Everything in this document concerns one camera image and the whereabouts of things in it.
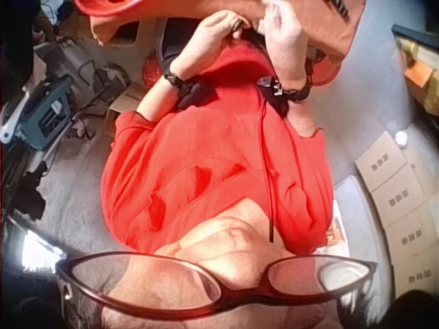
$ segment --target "bright light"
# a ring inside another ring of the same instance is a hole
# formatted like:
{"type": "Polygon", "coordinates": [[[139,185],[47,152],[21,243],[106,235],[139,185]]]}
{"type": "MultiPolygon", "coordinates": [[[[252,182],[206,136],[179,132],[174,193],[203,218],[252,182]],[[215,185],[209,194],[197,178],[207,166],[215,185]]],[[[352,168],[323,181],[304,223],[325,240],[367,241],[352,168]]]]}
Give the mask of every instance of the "bright light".
{"type": "Polygon", "coordinates": [[[23,244],[23,254],[21,264],[25,270],[37,272],[41,270],[50,270],[55,273],[55,264],[64,258],[64,252],[55,247],[54,252],[50,251],[49,244],[42,240],[32,231],[27,231],[23,244]]]}

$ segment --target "eyeglasses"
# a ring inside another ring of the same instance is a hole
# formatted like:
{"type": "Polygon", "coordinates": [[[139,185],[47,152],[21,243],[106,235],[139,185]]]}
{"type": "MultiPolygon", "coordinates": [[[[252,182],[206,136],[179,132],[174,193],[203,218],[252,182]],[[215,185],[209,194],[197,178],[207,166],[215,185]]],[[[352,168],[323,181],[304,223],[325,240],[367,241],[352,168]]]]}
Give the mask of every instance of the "eyeglasses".
{"type": "Polygon", "coordinates": [[[377,263],[339,256],[290,257],[269,264],[257,287],[234,290],[202,266],[165,256],[109,252],[56,265],[63,309],[82,295],[123,314],[167,321],[251,303],[302,306],[336,300],[365,287],[376,268],[377,263]]]}

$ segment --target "orange object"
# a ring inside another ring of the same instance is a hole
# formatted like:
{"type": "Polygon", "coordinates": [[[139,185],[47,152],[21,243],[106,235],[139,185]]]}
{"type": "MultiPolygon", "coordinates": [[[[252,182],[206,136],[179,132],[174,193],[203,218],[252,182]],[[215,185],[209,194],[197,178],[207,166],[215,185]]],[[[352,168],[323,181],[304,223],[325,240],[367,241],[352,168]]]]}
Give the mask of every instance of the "orange object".
{"type": "Polygon", "coordinates": [[[145,87],[151,89],[158,79],[160,79],[161,75],[162,70],[157,61],[156,52],[153,51],[148,57],[146,57],[142,67],[142,78],[145,87]]]}
{"type": "Polygon", "coordinates": [[[415,60],[404,72],[405,77],[420,88],[425,87],[432,74],[433,69],[421,60],[415,60]]]}
{"type": "Polygon", "coordinates": [[[334,64],[326,56],[321,62],[313,65],[313,86],[324,86],[337,77],[341,64],[334,64]]]}
{"type": "MultiPolygon", "coordinates": [[[[288,0],[309,35],[309,44],[334,62],[341,62],[351,48],[366,0],[343,0],[349,11],[344,19],[327,0],[288,0]]],[[[116,31],[120,25],[148,17],[202,19],[220,10],[232,10],[249,21],[264,17],[262,0],[75,0],[84,13],[94,16],[92,32],[116,31]]]]}

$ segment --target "red shirt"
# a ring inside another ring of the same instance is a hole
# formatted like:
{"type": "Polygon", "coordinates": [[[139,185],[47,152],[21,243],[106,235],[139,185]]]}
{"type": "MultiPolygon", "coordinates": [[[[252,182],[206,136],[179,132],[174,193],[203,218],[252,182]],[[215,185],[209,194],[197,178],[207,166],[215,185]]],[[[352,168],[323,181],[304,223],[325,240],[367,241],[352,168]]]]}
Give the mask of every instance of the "red shirt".
{"type": "Polygon", "coordinates": [[[289,251],[326,244],[333,186],[323,133],[299,136],[267,104],[256,82],[269,74],[265,56],[240,44],[203,73],[216,94],[206,105],[156,125],[121,114],[101,186],[118,241],[153,253],[248,197],[274,218],[289,251]]]}

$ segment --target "man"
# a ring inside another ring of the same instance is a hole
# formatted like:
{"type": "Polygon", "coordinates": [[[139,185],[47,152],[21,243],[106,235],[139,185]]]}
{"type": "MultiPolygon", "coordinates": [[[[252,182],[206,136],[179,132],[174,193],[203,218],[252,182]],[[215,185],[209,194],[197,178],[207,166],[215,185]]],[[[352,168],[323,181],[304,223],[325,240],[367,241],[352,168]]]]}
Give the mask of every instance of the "man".
{"type": "MultiPolygon", "coordinates": [[[[232,289],[256,285],[275,260],[325,245],[333,203],[322,131],[299,99],[308,84],[307,36],[292,6],[267,6],[270,60],[254,45],[237,42],[240,20],[223,11],[200,23],[166,78],[136,112],[118,118],[102,178],[104,216],[118,241],[202,265],[232,289]],[[258,89],[266,75],[277,76],[293,96],[287,112],[271,106],[258,89]],[[192,78],[214,93],[176,112],[180,81],[192,78]]],[[[133,266],[110,296],[129,304],[161,303],[166,292],[142,289],[142,282],[166,287],[176,279],[161,273],[133,266]]],[[[178,289],[168,293],[178,301],[178,289]]],[[[160,327],[105,308],[102,321],[106,328],[340,327],[335,312],[332,317],[321,306],[305,310],[251,304],[160,327]]]]}

